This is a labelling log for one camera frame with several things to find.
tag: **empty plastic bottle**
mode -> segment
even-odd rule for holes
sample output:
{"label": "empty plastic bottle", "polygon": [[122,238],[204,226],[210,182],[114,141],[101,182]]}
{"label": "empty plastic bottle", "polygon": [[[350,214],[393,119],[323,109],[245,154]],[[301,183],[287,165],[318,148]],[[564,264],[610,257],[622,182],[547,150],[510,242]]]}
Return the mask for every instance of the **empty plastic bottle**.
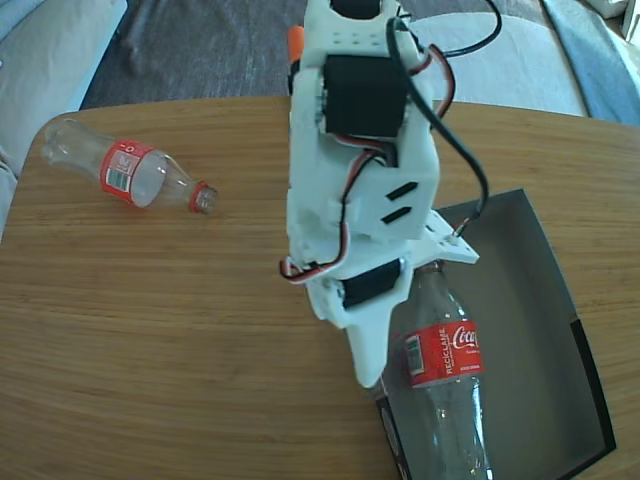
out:
{"label": "empty plastic bottle", "polygon": [[213,211],[216,191],[193,180],[160,150],[95,133],[72,119],[49,125],[45,137],[42,153],[51,165],[76,171],[136,207],[184,205],[194,213]]}
{"label": "empty plastic bottle", "polygon": [[476,327],[449,289],[442,263],[416,270],[408,300],[394,311],[392,328],[387,369],[395,374],[389,378],[397,379],[393,390],[411,409],[412,425],[404,428],[414,441],[424,442],[408,445],[407,456],[416,449],[423,457],[431,455],[412,458],[414,465],[428,464],[429,478],[492,480]]}

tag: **coca-cola logo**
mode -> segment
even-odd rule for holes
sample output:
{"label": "coca-cola logo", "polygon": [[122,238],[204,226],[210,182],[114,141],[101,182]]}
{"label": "coca-cola logo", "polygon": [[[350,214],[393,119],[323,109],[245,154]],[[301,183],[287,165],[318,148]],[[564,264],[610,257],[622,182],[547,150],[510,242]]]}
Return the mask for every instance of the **coca-cola logo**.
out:
{"label": "coca-cola logo", "polygon": [[467,330],[464,326],[458,327],[453,334],[453,348],[460,350],[470,347],[478,348],[475,330]]}

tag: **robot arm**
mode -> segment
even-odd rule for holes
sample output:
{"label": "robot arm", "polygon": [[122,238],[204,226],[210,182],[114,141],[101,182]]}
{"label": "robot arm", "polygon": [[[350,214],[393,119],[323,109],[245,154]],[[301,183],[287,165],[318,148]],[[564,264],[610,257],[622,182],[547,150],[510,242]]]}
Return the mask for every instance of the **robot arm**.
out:
{"label": "robot arm", "polygon": [[[432,210],[440,179],[430,124],[389,58],[395,0],[309,0],[293,80],[287,233],[281,273],[305,284],[315,314],[346,329],[358,381],[387,361],[393,309],[415,268],[478,255]],[[403,63],[425,63],[409,31]],[[413,77],[429,103],[423,75]]]}

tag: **barcode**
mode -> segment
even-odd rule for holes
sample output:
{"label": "barcode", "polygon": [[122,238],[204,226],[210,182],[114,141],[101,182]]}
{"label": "barcode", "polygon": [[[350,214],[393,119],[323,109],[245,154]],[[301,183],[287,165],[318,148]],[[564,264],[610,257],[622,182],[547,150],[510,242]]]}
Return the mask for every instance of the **barcode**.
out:
{"label": "barcode", "polygon": [[113,170],[112,168],[107,171],[107,185],[117,188],[121,192],[129,191],[130,180],[131,177],[129,175],[125,175],[124,173]]}
{"label": "barcode", "polygon": [[424,362],[422,361],[422,348],[420,347],[420,337],[414,335],[405,341],[405,349],[407,350],[407,363],[409,365],[409,373],[412,376],[424,373]]}

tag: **orange part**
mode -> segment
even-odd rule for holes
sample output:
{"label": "orange part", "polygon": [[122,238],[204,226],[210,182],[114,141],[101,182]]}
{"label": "orange part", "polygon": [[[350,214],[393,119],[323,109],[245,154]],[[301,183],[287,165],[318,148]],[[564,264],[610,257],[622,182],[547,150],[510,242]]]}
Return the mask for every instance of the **orange part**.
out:
{"label": "orange part", "polygon": [[287,33],[289,43],[289,63],[293,65],[302,58],[304,50],[304,28],[300,26],[291,27]]}

